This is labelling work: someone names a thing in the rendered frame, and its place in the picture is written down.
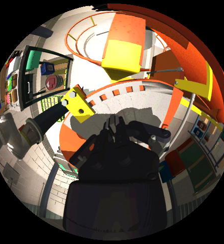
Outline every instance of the black cylinder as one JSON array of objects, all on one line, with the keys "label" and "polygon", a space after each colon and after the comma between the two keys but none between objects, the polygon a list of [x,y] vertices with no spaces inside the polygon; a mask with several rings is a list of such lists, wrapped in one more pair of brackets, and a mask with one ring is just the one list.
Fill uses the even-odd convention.
[{"label": "black cylinder", "polygon": [[69,110],[61,102],[45,110],[33,120],[39,125],[43,134],[45,134],[60,118]]}]

